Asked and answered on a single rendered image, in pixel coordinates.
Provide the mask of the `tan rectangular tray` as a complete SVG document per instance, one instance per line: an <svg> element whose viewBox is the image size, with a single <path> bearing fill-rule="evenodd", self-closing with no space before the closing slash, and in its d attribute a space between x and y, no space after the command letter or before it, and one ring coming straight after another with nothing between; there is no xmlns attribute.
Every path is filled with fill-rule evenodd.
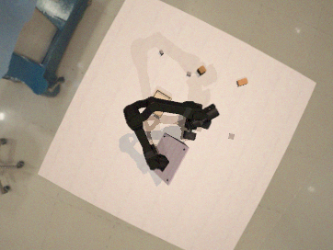
<svg viewBox="0 0 333 250"><path fill-rule="evenodd" d="M158 88L154 92L153 97L161 98L161 99L165 99L165 100L170 100L170 101L172 99L171 96L167 95L166 93L164 93L163 91L159 90ZM154 114L156 114L160 118L161 118L161 116L162 116L163 113L164 112L160 112L160 111L154 112Z"/></svg>

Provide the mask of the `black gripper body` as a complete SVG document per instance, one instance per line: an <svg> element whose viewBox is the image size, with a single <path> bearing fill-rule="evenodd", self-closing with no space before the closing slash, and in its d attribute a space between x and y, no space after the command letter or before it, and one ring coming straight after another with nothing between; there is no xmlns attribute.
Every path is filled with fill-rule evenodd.
<svg viewBox="0 0 333 250"><path fill-rule="evenodd" d="M196 104L201 106L201 108L202 108L202 104L199 104L199 103L196 103ZM188 130L189 130L189 127L188 127ZM195 141L197 133L192 132L192 130L196 130L196 127L190 129L189 131L184 131L183 138Z"/></svg>

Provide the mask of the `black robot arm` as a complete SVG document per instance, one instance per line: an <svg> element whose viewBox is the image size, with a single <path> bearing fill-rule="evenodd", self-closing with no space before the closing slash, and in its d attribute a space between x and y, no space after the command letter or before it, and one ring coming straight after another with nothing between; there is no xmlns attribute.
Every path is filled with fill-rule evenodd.
<svg viewBox="0 0 333 250"><path fill-rule="evenodd" d="M140 114L140 108L146 109ZM207 108L202 109L194 101L176 102L148 97L126 106L123 109L126 124L135 132L143 148L144 158L149 165L150 171L159 169L161 172L164 172L169 161L164 155L157 153L154 144L151 145L149 143L143 128L143 122L156 111L184 116L189 119L186 122L189 129L202 127L208 130L212 124L212 120L219 116L219 111L213 103Z"/></svg>

